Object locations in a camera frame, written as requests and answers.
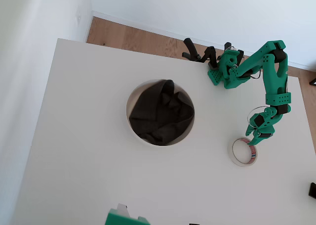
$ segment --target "black handle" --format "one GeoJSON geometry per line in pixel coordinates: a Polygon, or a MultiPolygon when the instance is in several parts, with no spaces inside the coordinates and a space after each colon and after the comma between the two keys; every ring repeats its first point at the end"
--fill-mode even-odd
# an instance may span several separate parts
{"type": "Polygon", "coordinates": [[[226,44],[224,45],[224,50],[226,50],[229,47],[232,47],[232,43],[226,42],[226,44]]]}
{"type": "Polygon", "coordinates": [[[240,62],[241,62],[242,57],[243,57],[243,51],[240,49],[238,51],[239,51],[239,55],[237,55],[237,66],[240,65],[240,62]]]}
{"type": "Polygon", "coordinates": [[[218,67],[217,67],[217,62],[216,62],[216,50],[214,46],[207,47],[204,53],[205,55],[203,56],[203,58],[198,60],[198,62],[204,63],[206,59],[209,58],[209,63],[208,63],[209,67],[212,70],[217,70],[218,67]]]}
{"type": "Polygon", "coordinates": [[[198,58],[199,54],[197,52],[196,47],[194,46],[193,42],[191,41],[190,38],[186,38],[184,41],[184,44],[188,48],[191,58],[198,58]]]}
{"type": "Polygon", "coordinates": [[[316,199],[316,184],[313,182],[311,183],[310,193],[308,195],[316,199]]]}
{"type": "Polygon", "coordinates": [[[183,58],[186,58],[187,60],[190,60],[190,61],[191,61],[191,55],[190,55],[189,53],[183,52],[183,53],[182,53],[182,57],[183,57],[183,58]]]}

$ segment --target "tape roll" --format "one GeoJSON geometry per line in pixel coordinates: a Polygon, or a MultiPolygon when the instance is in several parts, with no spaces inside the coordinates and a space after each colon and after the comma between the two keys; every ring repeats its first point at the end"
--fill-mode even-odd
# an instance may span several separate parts
{"type": "Polygon", "coordinates": [[[237,157],[235,156],[234,154],[234,144],[237,142],[237,141],[242,141],[244,143],[246,143],[248,145],[248,143],[250,143],[250,140],[247,139],[246,137],[241,137],[241,138],[238,138],[234,141],[234,143],[232,145],[229,146],[229,149],[228,149],[228,154],[229,154],[229,157],[230,159],[238,166],[240,167],[248,167],[248,166],[251,166],[252,164],[254,164],[257,160],[257,157],[258,157],[258,151],[257,151],[257,148],[255,145],[248,145],[250,150],[251,150],[251,158],[249,160],[249,162],[247,163],[243,163],[241,162],[240,160],[237,159],[237,157]]]}

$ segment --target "black cloth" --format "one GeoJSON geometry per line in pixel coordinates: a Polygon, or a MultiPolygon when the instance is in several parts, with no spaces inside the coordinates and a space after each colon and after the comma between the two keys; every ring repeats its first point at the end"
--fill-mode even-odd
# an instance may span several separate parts
{"type": "Polygon", "coordinates": [[[129,121],[140,138],[165,146],[186,130],[193,116],[191,101],[182,92],[174,94],[172,80],[162,80],[142,92],[129,121]]]}

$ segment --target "tabletop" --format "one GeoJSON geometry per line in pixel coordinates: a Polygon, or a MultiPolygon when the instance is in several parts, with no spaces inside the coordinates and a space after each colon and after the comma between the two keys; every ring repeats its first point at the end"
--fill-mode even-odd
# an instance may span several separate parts
{"type": "Polygon", "coordinates": [[[102,225],[111,208],[152,225],[315,224],[316,157],[297,78],[292,111],[239,167],[227,146],[244,136],[247,115],[265,105],[262,79],[214,86],[206,63],[58,40],[11,224],[102,225]],[[179,143],[135,137],[126,103],[143,82],[172,79],[195,108],[179,143]]]}

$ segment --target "black cable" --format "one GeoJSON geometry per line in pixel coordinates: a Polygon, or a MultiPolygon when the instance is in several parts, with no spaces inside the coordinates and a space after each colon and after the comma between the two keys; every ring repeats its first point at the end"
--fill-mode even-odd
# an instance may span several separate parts
{"type": "Polygon", "coordinates": [[[257,78],[255,78],[255,77],[253,77],[253,76],[250,75],[250,77],[251,77],[252,79],[259,79],[260,76],[261,76],[261,70],[259,71],[259,77],[257,77],[257,78]]]}

